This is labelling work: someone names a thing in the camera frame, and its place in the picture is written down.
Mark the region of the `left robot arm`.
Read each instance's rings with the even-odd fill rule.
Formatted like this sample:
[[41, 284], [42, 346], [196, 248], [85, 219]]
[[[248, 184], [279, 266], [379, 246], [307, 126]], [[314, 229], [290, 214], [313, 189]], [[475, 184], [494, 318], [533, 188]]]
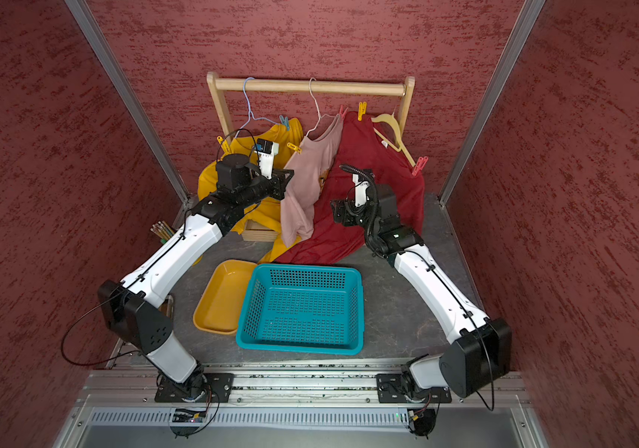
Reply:
[[257, 164], [243, 154], [227, 155], [216, 163], [216, 172], [215, 192], [189, 211], [179, 231], [121, 282], [107, 281], [97, 292], [107, 328], [140, 350], [185, 401], [196, 401], [206, 380], [161, 306], [189, 268], [246, 217], [248, 208], [266, 198], [282, 200], [294, 176], [292, 170], [274, 168], [263, 153]]

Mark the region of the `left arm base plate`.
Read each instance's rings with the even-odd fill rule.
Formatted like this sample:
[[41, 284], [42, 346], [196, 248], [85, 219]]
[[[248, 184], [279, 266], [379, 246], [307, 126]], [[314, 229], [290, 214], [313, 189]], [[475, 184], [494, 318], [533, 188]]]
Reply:
[[227, 403], [235, 375], [232, 373], [192, 373], [183, 383], [177, 383], [159, 373], [156, 377], [155, 402], [200, 405], [216, 401]]

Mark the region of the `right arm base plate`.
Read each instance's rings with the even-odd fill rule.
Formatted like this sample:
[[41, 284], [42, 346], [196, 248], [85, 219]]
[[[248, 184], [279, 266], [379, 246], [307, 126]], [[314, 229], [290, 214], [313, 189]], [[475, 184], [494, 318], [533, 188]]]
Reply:
[[379, 373], [377, 397], [380, 403], [445, 404], [452, 403], [448, 388], [420, 388], [406, 373]]

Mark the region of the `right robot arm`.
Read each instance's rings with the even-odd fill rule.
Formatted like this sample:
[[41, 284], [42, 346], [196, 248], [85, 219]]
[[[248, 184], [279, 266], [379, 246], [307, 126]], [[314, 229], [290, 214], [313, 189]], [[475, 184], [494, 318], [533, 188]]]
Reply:
[[505, 320], [491, 319], [439, 267], [414, 228], [401, 222], [390, 186], [353, 175], [354, 197], [331, 203], [334, 221], [361, 227], [365, 245], [386, 259], [424, 300], [449, 347], [438, 356], [411, 361], [403, 378], [410, 391], [448, 388], [469, 397], [510, 371], [513, 333]]

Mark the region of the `white wire hanger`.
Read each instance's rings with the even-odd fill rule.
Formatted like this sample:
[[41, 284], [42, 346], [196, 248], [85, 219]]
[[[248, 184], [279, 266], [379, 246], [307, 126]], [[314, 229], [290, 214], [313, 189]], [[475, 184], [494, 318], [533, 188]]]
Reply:
[[316, 134], [317, 130], [319, 130], [319, 128], [321, 127], [321, 123], [325, 120], [325, 119], [333, 119], [334, 115], [332, 114], [327, 114], [327, 113], [323, 113], [321, 111], [321, 107], [319, 104], [319, 101], [314, 93], [313, 90], [313, 83], [317, 81], [317, 78], [310, 78], [308, 80], [308, 93], [312, 99], [312, 102], [314, 104], [314, 108], [315, 108], [315, 112], [316, 112], [316, 121], [315, 124], [306, 131], [305, 136], [308, 138], [313, 138], [314, 134]]

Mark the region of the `pink printed t-shirt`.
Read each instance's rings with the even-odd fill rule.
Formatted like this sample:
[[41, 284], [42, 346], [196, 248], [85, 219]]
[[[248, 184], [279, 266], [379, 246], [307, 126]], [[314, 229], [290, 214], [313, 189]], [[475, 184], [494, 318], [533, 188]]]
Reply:
[[293, 170], [293, 178], [280, 202], [280, 237], [286, 248], [310, 239], [314, 233], [314, 205], [334, 164], [343, 125], [342, 116], [335, 115], [321, 136], [315, 139], [305, 136], [299, 144], [301, 152], [291, 156], [285, 165]]

